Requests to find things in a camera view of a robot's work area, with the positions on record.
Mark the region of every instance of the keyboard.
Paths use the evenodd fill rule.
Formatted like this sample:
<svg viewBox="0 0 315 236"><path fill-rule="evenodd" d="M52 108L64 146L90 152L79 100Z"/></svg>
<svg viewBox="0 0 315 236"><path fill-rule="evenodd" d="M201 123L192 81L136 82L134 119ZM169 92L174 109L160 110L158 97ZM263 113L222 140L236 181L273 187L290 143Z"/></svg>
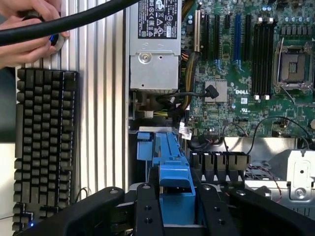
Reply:
<svg viewBox="0 0 315 236"><path fill-rule="evenodd" d="M17 73L15 233L70 204L79 78L75 71Z"/></svg>

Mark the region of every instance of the ribbed aluminum panel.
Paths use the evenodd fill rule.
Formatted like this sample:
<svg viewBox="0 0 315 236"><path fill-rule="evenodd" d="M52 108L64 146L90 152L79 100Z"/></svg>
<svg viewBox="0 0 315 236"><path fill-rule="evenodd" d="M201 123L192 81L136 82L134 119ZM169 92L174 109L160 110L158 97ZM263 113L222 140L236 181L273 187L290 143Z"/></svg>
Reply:
<svg viewBox="0 0 315 236"><path fill-rule="evenodd" d="M62 16L106 0L63 0ZM61 52L26 67L80 72L76 189L128 188L124 13L74 29Z"/></svg>

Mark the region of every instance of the black hose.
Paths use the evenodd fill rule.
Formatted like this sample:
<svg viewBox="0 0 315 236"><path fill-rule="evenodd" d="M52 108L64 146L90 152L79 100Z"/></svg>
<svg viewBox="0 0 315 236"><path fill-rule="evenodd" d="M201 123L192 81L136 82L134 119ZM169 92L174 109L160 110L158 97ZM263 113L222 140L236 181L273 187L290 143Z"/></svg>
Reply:
<svg viewBox="0 0 315 236"><path fill-rule="evenodd" d="M110 0L84 12L36 25L0 30L0 46L42 38L72 30L115 14L139 0Z"/></svg>

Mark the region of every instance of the computer motherboard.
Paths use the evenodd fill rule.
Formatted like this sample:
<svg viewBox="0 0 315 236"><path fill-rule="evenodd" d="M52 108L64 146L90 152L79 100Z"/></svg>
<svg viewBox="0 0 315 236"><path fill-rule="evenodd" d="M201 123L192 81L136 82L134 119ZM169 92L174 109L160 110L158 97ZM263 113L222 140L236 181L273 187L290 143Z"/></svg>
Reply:
<svg viewBox="0 0 315 236"><path fill-rule="evenodd" d="M193 98L193 135L219 135L236 122L252 136L272 116L290 118L315 134L314 17L313 0L195 1L183 19L182 50L194 51L200 34L194 92L213 85L220 95ZM304 135L285 119L265 121L256 135L285 134Z"/></svg>

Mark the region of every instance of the power supply label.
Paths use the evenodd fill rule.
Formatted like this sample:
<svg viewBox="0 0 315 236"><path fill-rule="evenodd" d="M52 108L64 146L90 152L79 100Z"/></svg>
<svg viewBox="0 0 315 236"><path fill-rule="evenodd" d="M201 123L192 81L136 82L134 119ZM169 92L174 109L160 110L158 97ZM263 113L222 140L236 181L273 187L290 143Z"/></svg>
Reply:
<svg viewBox="0 0 315 236"><path fill-rule="evenodd" d="M178 0L141 0L138 38L177 39Z"/></svg>

